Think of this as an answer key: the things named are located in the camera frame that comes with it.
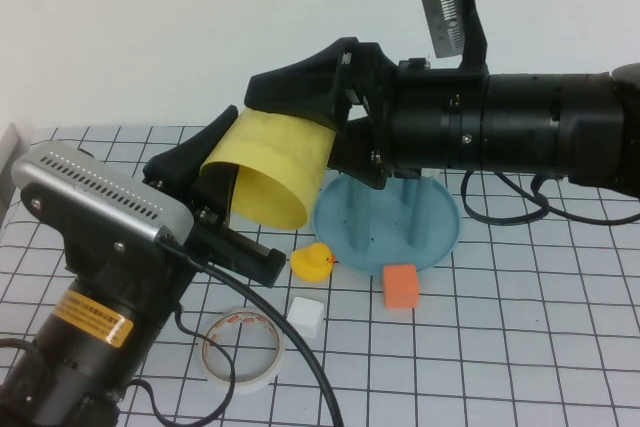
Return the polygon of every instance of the white wall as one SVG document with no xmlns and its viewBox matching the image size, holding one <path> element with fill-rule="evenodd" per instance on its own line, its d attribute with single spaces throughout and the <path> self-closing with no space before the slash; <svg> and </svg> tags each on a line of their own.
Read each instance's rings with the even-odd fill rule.
<svg viewBox="0 0 640 427">
<path fill-rule="evenodd" d="M 640 61 L 638 0 L 477 2 L 494 73 Z M 205 124 L 252 74 L 340 36 L 396 61 L 432 52 L 419 0 L 0 0 L 0 109 L 41 126 Z"/>
</svg>

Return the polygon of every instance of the blue plastic base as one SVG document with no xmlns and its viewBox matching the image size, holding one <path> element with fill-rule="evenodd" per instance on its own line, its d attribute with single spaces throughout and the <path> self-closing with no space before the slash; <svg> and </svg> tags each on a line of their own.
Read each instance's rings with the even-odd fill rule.
<svg viewBox="0 0 640 427">
<path fill-rule="evenodd" d="M 312 222 L 341 264 L 376 277 L 385 265 L 435 265 L 455 247 L 461 224 L 453 197 L 432 178 L 389 179 L 373 190 L 346 175 L 320 193 Z"/>
</svg>

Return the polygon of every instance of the white block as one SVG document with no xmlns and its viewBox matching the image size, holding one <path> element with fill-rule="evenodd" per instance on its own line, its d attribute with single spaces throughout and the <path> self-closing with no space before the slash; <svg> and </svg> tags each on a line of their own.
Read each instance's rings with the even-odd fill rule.
<svg viewBox="0 0 640 427">
<path fill-rule="evenodd" d="M 318 337 L 323 315 L 324 304 L 322 302 L 295 297 L 289 308 L 287 320 L 302 337 L 315 339 Z"/>
</svg>

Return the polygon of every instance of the black wire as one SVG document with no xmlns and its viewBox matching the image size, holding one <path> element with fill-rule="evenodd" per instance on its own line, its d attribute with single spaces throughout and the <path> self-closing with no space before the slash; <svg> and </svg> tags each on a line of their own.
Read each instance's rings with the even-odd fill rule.
<svg viewBox="0 0 640 427">
<path fill-rule="evenodd" d="M 489 225 L 508 226 L 508 225 L 522 225 L 522 224 L 535 222 L 536 220 L 543 219 L 549 214 L 550 206 L 549 206 L 549 202 L 546 201 L 546 198 L 544 198 L 544 201 L 541 201 L 540 204 L 536 204 L 540 206 L 540 209 L 536 210 L 535 212 L 531 212 L 530 214 L 518 215 L 515 217 L 490 217 L 488 215 L 482 215 L 476 212 L 467 203 L 467 188 L 469 185 L 469 179 L 474 173 L 475 172 L 467 171 L 464 174 L 464 177 L 462 178 L 462 185 L 460 185 L 460 195 L 462 196 L 462 205 L 464 205 L 464 210 L 467 212 L 467 214 L 469 214 L 469 217 L 471 217 L 472 219 L 477 220 L 478 222 L 482 222 L 484 224 L 489 224 Z M 506 177 L 504 177 L 503 181 L 505 180 L 511 182 Z"/>
<path fill-rule="evenodd" d="M 0 405 L 25 400 L 28 396 L 33 394 L 38 386 L 43 382 L 46 374 L 46 364 L 42 353 L 31 342 L 23 339 L 0 339 L 0 349 L 17 349 L 23 350 L 26 355 L 30 355 L 35 359 L 37 363 L 36 379 L 31 383 L 18 384 L 17 391 L 13 392 L 13 395 L 7 395 L 0 398 Z"/>
<path fill-rule="evenodd" d="M 222 355 L 224 355 L 225 359 L 227 359 L 227 362 L 229 362 L 229 370 L 230 370 L 230 372 L 229 372 L 229 389 L 227 390 L 227 395 L 225 395 L 224 399 L 222 400 L 222 402 L 220 403 L 218 408 L 216 410 L 214 410 L 213 412 L 211 412 L 209 415 L 207 415 L 206 417 L 203 417 L 200 420 L 196 420 L 195 422 L 192 422 L 190 424 L 180 424 L 178 422 L 173 422 L 172 420 L 167 419 L 158 410 L 158 407 L 156 406 L 156 400 L 155 400 L 155 397 L 153 395 L 153 388 L 151 387 L 151 384 L 149 384 L 149 382 L 147 382 L 146 380 L 142 380 L 142 379 L 133 379 L 126 385 L 126 387 L 128 388 L 128 387 L 130 387 L 132 385 L 137 385 L 138 387 L 141 387 L 142 389 L 144 389 L 147 392 L 147 394 L 149 394 L 149 399 L 151 400 L 151 409 L 153 410 L 153 415 L 155 415 L 156 419 L 158 419 L 158 422 L 160 422 L 162 425 L 164 425 L 166 427 L 203 427 L 205 425 L 210 424 L 211 422 L 216 420 L 218 417 L 220 417 L 220 415 L 222 415 L 222 413 L 229 406 L 229 403 L 231 402 L 231 399 L 233 398 L 233 391 L 234 391 L 235 386 L 236 386 L 236 369 L 235 369 L 235 365 L 233 363 L 233 360 L 231 359 L 231 356 L 227 353 L 227 351 L 224 350 L 215 341 L 211 340 L 210 338 L 208 338 L 208 337 L 206 337 L 206 336 L 204 336 L 202 334 L 199 334 L 198 332 L 194 332 L 193 330 L 187 329 L 184 326 L 184 324 L 182 323 L 182 306 L 179 305 L 179 304 L 178 304 L 178 308 L 175 311 L 175 320 L 176 320 L 176 325 L 178 326 L 178 330 L 184 332 L 185 334 L 192 335 L 193 337 L 196 337 L 198 339 L 202 339 L 205 342 L 208 342 L 210 345 L 212 345 L 213 347 L 218 349 L 222 353 Z"/>
<path fill-rule="evenodd" d="M 531 195 L 529 192 L 520 188 L 520 186 L 518 186 L 517 184 L 512 182 L 510 179 L 508 179 L 504 174 L 496 173 L 496 175 L 505 184 L 507 184 L 509 187 L 511 187 L 513 190 L 515 190 L 517 193 L 522 195 L 525 199 L 529 200 L 530 202 L 533 202 L 538 206 L 540 205 L 540 202 L 546 202 L 546 204 L 549 205 L 549 201 L 547 200 L 547 198 L 544 195 L 542 195 L 540 192 L 538 192 L 538 190 L 542 188 L 542 184 L 547 180 L 549 180 L 548 178 L 545 178 L 542 176 L 535 176 L 531 181 L 532 183 L 531 191 L 533 192 L 534 195 Z M 534 182 L 536 182 L 536 180 L 539 183 L 539 185 L 537 187 L 534 187 Z M 640 213 L 630 215 L 629 217 L 623 217 L 620 219 L 611 219 L 611 220 L 591 219 L 589 217 L 582 217 L 580 215 L 572 214 L 571 212 L 567 212 L 566 210 L 556 209 L 555 207 L 552 207 L 550 205 L 549 205 L 549 212 L 552 214 L 556 214 L 562 218 L 573 220 L 575 222 L 582 222 L 583 224 L 589 224 L 589 225 L 600 225 L 603 227 L 615 227 L 618 225 L 626 225 L 626 224 L 631 224 L 633 222 L 640 220 Z"/>
<path fill-rule="evenodd" d="M 531 222 L 535 222 L 546 217 L 549 214 L 555 214 L 564 219 L 572 220 L 574 222 L 581 222 L 583 224 L 589 225 L 599 225 L 603 227 L 615 227 L 617 225 L 626 225 L 631 224 L 640 220 L 640 213 L 631 215 L 629 217 L 623 217 L 621 219 L 591 219 L 589 217 L 582 217 L 580 215 L 572 214 L 571 212 L 567 212 L 566 210 L 557 209 L 552 207 L 549 204 L 549 199 L 546 196 L 540 193 L 540 189 L 542 185 L 550 180 L 548 177 L 536 175 L 531 180 L 531 192 L 533 195 L 524 190 L 522 187 L 517 185 L 511 179 L 509 179 L 506 175 L 501 174 L 499 172 L 495 172 L 495 175 L 505 184 L 507 184 L 511 189 L 520 194 L 522 197 L 532 202 L 533 204 L 539 207 L 538 210 L 526 215 L 520 215 L 516 217 L 490 217 L 486 215 L 479 214 L 475 210 L 473 210 L 469 204 L 467 203 L 467 189 L 469 184 L 469 179 L 474 174 L 472 171 L 467 171 L 462 178 L 462 185 L 460 186 L 460 194 L 462 196 L 462 204 L 464 205 L 464 210 L 469 214 L 472 219 L 475 219 L 479 222 L 483 222 L 489 225 L 521 225 L 528 224 Z"/>
<path fill-rule="evenodd" d="M 262 298 L 259 294 L 255 293 L 253 290 L 237 281 L 229 274 L 207 264 L 199 263 L 193 260 L 189 254 L 187 254 L 182 247 L 179 245 L 170 242 L 167 239 L 161 238 L 159 240 L 160 246 L 162 246 L 167 252 L 172 254 L 173 256 L 186 261 L 191 267 L 196 269 L 198 272 L 203 272 L 205 274 L 210 275 L 214 279 L 222 282 L 223 284 L 231 287 L 233 290 L 238 292 L 240 295 L 245 297 L 248 301 L 253 303 L 258 309 L 262 310 L 264 314 L 269 317 L 273 322 L 280 327 L 282 332 L 291 339 L 293 345 L 300 351 L 300 354 L 306 360 L 307 364 L 309 364 L 309 368 L 311 372 L 315 376 L 318 381 L 318 385 L 320 386 L 320 391 L 325 398 L 327 403 L 327 408 L 329 410 L 329 414 L 331 415 L 331 420 L 333 421 L 334 427 L 344 427 L 344 421 L 342 420 L 342 414 L 340 413 L 340 406 L 338 405 L 338 400 L 333 392 L 333 388 L 329 383 L 329 379 L 327 379 L 324 370 L 322 370 L 322 366 L 318 362 L 318 359 L 313 354 L 307 343 L 304 339 L 298 334 L 298 331 L 287 321 L 287 319 L 278 312 L 269 302 L 267 302 L 264 298 Z"/>
</svg>

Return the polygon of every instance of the masking tape roll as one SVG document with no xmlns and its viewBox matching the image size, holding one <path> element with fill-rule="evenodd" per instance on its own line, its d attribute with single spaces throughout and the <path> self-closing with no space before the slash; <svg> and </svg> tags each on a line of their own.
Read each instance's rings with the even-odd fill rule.
<svg viewBox="0 0 640 427">
<path fill-rule="evenodd" d="M 237 309 L 226 314 L 221 319 L 218 319 L 204 335 L 205 337 L 213 341 L 217 341 L 220 334 L 226 328 L 229 328 L 237 323 L 256 324 L 262 326 L 275 337 L 278 344 L 276 346 L 276 356 L 273 360 L 273 363 L 269 367 L 267 367 L 264 372 L 251 379 L 242 380 L 240 382 L 236 381 L 234 393 L 240 395 L 252 394 L 269 385 L 280 373 L 280 370 L 282 369 L 282 365 L 284 363 L 284 354 L 286 352 L 284 336 L 282 335 L 282 331 L 263 313 L 255 309 L 248 308 Z M 214 386 L 226 392 L 227 390 L 229 390 L 229 381 L 227 379 L 218 377 L 213 372 L 211 366 L 207 363 L 209 353 L 213 352 L 214 350 L 215 347 L 212 347 L 204 341 L 200 341 L 201 367 L 207 379 L 209 379 L 209 381 Z"/>
<path fill-rule="evenodd" d="M 231 209 L 293 230 L 311 219 L 334 139 L 332 130 L 310 120 L 245 109 L 202 168 L 240 166 Z"/>
</svg>

